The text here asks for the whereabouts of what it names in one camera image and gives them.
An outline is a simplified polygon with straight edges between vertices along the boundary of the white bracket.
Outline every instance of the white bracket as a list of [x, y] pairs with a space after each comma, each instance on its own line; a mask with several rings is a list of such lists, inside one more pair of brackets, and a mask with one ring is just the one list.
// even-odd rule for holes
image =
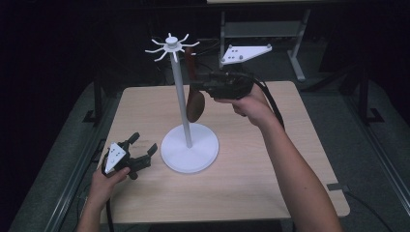
[[272, 50], [272, 46], [232, 46], [226, 50], [225, 55], [220, 60], [223, 65], [242, 63], [256, 56], [262, 55]]
[[108, 174], [109, 170], [111, 170], [117, 163], [126, 155], [126, 151], [124, 151], [118, 144], [111, 143], [109, 147], [108, 159], [105, 165], [105, 174]]

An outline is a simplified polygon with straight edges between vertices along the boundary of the hand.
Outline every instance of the hand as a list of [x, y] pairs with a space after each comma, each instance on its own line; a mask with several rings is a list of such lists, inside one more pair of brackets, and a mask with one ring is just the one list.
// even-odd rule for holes
[[239, 100], [215, 99], [216, 102], [231, 103], [235, 113], [248, 116], [249, 121], [257, 127], [275, 117], [274, 112], [266, 101], [265, 95], [259, 86], [253, 84], [250, 93]]
[[87, 205], [95, 208], [98, 211], [103, 209], [105, 202], [111, 197], [115, 185], [127, 179], [127, 174], [130, 172], [128, 167], [121, 169], [118, 172], [110, 173], [109, 177], [102, 174], [99, 167], [93, 174], [91, 188], [87, 199]]

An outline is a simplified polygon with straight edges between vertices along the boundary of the person's right hand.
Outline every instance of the person's right hand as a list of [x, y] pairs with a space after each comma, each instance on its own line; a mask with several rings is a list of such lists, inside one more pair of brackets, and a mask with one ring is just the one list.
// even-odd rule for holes
[[239, 100], [215, 99], [215, 101], [231, 103], [235, 113], [244, 117], [248, 116], [249, 121], [259, 128], [272, 120], [272, 117], [276, 117], [262, 90], [255, 84], [250, 93]]

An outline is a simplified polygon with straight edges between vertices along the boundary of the white stand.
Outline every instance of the white stand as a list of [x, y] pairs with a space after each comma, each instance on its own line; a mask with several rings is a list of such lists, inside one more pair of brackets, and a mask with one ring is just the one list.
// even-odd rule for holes
[[170, 53], [172, 72], [174, 74], [175, 87], [180, 105], [182, 125], [171, 130], [163, 139], [161, 145], [163, 161], [175, 171], [195, 173], [211, 165], [217, 157], [220, 145], [217, 136], [210, 129], [199, 124], [191, 124], [190, 127], [190, 123], [187, 119], [181, 66], [178, 65], [179, 58], [176, 52], [185, 52], [184, 49], [182, 49], [183, 46], [195, 46], [199, 44], [181, 44], [187, 37], [188, 35], [186, 35], [183, 40], [178, 41], [177, 38], [168, 34], [168, 38], [165, 40], [166, 43], [158, 43], [152, 40], [154, 44], [162, 45], [162, 48], [154, 51], [145, 51], [155, 53], [164, 50], [163, 55], [155, 61], [161, 60], [166, 53]]

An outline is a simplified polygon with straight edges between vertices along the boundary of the dark background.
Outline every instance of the dark background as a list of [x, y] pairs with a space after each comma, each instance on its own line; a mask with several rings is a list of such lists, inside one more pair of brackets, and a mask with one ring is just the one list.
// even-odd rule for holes
[[[94, 78], [101, 78], [108, 95], [159, 84], [158, 64], [144, 52], [156, 49], [151, 38], [168, 32], [178, 38], [188, 32], [192, 41], [220, 36], [223, 7], [196, 7], [205, 1], [100, 2], [0, 3], [1, 228], [10, 226], [73, 105]], [[286, 19], [303, 6], [233, 7], [230, 19]], [[313, 3], [305, 35], [329, 41], [323, 72], [365, 64], [408, 124], [409, 10], [406, 1]]]

